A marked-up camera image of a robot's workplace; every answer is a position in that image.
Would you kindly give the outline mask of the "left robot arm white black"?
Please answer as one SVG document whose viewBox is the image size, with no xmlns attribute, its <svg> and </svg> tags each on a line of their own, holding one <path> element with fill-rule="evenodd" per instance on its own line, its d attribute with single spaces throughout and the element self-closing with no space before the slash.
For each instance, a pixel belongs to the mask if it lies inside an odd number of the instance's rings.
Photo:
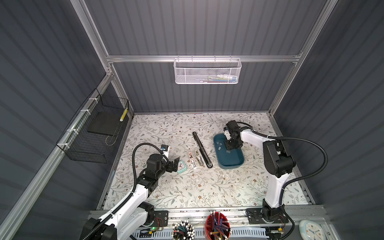
<svg viewBox="0 0 384 240">
<path fill-rule="evenodd" d="M 147 159 L 147 167 L 137 174 L 135 156 L 142 146 L 155 148 L 157 152 Z M 154 206 L 146 199 L 157 188 L 164 173 L 176 172 L 179 158 L 170 161 L 169 146 L 160 148 L 151 143 L 138 144 L 132 153 L 133 188 L 117 205 L 97 219 L 90 218 L 84 224 L 81 240 L 130 240 L 132 234 L 141 226 L 151 226 L 155 220 Z"/>
</svg>

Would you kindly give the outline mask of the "beige staple remover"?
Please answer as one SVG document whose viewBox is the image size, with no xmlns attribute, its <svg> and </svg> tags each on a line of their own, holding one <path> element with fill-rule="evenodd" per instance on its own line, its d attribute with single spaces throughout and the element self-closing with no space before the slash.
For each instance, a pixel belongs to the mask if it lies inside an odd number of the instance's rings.
<svg viewBox="0 0 384 240">
<path fill-rule="evenodd" d="M 196 155 L 196 158 L 197 158 L 197 160 L 198 160 L 199 165 L 200 165 L 200 166 L 204 166 L 204 165 L 205 165 L 205 162 L 204 162 L 204 160 L 203 160 L 203 158 L 202 158 L 201 153 L 200 153 L 199 150 L 195 150 L 195 155 Z"/>
</svg>

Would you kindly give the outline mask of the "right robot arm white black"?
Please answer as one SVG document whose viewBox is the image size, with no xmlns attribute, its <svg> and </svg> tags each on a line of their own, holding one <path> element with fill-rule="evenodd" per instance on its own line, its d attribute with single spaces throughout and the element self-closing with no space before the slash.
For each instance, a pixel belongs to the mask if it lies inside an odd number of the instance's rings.
<svg viewBox="0 0 384 240">
<path fill-rule="evenodd" d="M 329 157 L 323 147 L 310 140 L 294 137 L 276 137 L 264 135 L 253 129 L 249 124 L 229 121 L 224 127 L 227 150 L 240 149 L 244 143 L 249 143 L 263 150 L 264 166 L 270 174 L 268 190 L 263 200 L 261 216 L 266 223 L 273 223 L 278 217 L 285 215 L 283 196 L 288 185 L 314 177 L 321 173 L 327 166 Z M 323 154 L 323 163 L 314 172 L 288 180 L 296 162 L 292 157 L 287 141 L 299 141 L 316 147 Z"/>
</svg>

